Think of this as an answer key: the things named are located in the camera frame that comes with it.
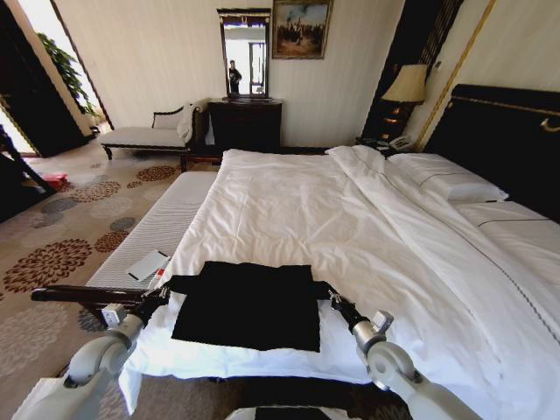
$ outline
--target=wall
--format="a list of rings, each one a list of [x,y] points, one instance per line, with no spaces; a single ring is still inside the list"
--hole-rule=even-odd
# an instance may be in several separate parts
[[[493,5],[486,20],[484,10]],[[482,19],[482,27],[441,104],[452,70]],[[406,131],[420,146],[430,138],[458,83],[560,91],[560,2],[557,0],[465,0],[439,54],[444,66],[427,80],[427,98]],[[435,111],[433,120],[430,115]]]
[[[154,110],[222,97],[217,8],[271,0],[55,0],[116,127],[149,126]],[[284,100],[283,144],[351,144],[361,133],[403,0],[335,0],[323,60],[271,60],[269,94]]]
[[[68,111],[70,111],[72,118],[76,121],[81,134],[83,134],[84,136],[89,136],[91,134],[91,130],[89,129],[88,120],[81,113],[80,109],[76,105],[76,102],[74,101],[74,98],[70,95],[67,85],[62,80],[62,77],[60,76],[59,71],[54,66],[51,57],[43,47],[43,43],[33,30],[32,24],[29,22],[29,19],[25,15],[24,10],[19,5],[18,0],[5,0],[5,2],[6,4],[8,4],[8,7],[10,8],[11,13],[14,15],[17,24],[21,28],[22,32],[27,38],[27,41],[31,45],[31,48],[43,65],[46,73],[51,78],[52,84],[59,92],[59,95],[68,108]]]

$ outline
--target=bed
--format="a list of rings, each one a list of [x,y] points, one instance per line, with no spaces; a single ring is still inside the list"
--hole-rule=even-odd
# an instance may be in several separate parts
[[[444,129],[445,118],[435,145],[452,133]],[[540,202],[540,212],[554,214]],[[388,339],[482,417],[557,417],[557,289],[375,150],[339,147],[325,156],[225,152],[156,285],[173,274],[197,274],[208,260],[310,264],[314,280],[329,282],[366,316],[391,312]],[[369,382],[347,325],[327,302],[318,304],[320,353],[257,352],[171,339],[184,298],[173,294],[154,313],[122,371],[130,411],[142,375]]]

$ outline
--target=wooden dresser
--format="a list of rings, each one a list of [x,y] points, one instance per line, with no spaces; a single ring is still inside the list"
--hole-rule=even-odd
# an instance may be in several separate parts
[[[278,151],[282,102],[275,99],[211,100],[214,141],[219,150]]]

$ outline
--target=picture frame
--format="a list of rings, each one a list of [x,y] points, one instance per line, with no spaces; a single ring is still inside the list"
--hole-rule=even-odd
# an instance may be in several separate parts
[[[273,60],[322,60],[333,0],[274,0]]]

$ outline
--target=black garment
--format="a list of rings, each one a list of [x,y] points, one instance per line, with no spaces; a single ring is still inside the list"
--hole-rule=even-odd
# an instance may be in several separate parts
[[[187,295],[171,336],[175,340],[319,352],[317,292],[309,265],[205,262],[198,276],[173,276],[168,285]]]
[[[236,68],[229,69],[229,91],[232,94],[239,94],[239,81],[242,79],[242,74]]]

